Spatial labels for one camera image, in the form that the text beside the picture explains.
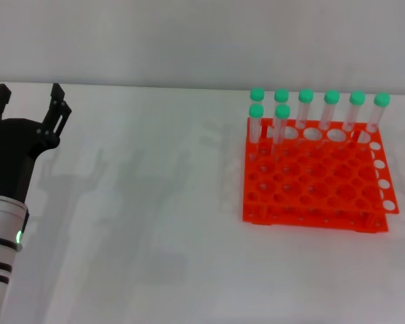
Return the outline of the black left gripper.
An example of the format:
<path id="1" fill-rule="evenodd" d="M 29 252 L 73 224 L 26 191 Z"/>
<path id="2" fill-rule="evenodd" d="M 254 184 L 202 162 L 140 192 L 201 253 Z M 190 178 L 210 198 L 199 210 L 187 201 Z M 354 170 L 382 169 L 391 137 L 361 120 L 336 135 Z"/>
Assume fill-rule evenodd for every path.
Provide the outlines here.
<path id="1" fill-rule="evenodd" d="M 0 196 L 24 203 L 36 159 L 55 149 L 72 113 L 58 83 L 51 89 L 51 101 L 42 123 L 23 118 L 2 120 L 11 91 L 0 84 Z"/>

